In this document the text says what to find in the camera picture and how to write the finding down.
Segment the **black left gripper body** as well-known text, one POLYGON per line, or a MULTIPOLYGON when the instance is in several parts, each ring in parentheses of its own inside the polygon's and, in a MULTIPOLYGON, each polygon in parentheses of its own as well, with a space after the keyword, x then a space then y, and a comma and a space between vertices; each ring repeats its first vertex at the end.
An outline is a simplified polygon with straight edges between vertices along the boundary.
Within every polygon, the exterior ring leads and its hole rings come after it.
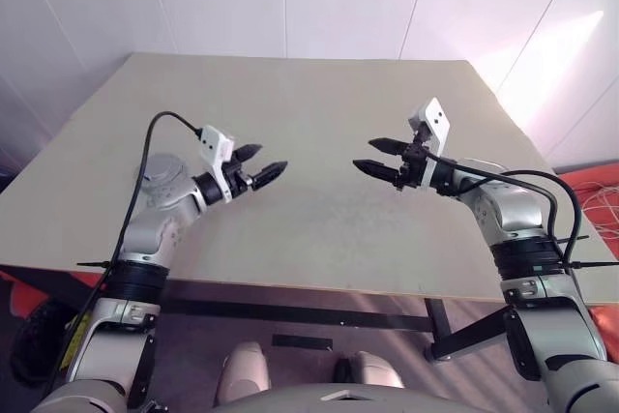
POLYGON ((242 195, 253 184, 253 178, 244 172, 240 162, 226 162, 224 164, 224 178, 232 198, 242 195))

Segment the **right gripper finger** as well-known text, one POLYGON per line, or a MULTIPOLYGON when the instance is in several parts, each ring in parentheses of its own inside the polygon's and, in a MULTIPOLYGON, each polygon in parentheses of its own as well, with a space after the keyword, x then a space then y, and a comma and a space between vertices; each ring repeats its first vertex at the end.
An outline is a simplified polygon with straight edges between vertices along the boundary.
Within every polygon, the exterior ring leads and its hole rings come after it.
POLYGON ((388 182, 394 187, 399 186, 399 171, 395 168, 373 160, 354 160, 353 164, 372 178, 388 182))
POLYGON ((371 139, 368 144, 382 153, 389 155, 402 155, 406 152, 409 144, 389 137, 371 139))

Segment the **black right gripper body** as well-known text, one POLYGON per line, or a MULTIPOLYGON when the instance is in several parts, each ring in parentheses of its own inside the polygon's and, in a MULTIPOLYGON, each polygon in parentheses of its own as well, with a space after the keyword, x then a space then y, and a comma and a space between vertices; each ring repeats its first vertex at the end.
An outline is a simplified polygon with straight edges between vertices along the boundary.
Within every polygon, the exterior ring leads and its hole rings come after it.
POLYGON ((404 187, 419 188, 427 166, 427 142, 430 140, 429 129, 418 129, 413 138, 401 153, 402 165, 398 170, 395 187, 402 190, 404 187))

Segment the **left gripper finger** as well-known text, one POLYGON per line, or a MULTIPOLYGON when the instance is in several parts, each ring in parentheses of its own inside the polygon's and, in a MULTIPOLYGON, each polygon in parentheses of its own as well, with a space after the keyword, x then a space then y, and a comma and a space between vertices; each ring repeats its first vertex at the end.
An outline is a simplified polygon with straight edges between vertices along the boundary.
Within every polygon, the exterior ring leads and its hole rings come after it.
POLYGON ((260 190, 275 181, 288 166, 288 162, 272 162, 251 177, 251 188, 260 190))
POLYGON ((246 144, 233 151, 233 161, 241 166, 253 158, 262 149, 261 144, 246 144))

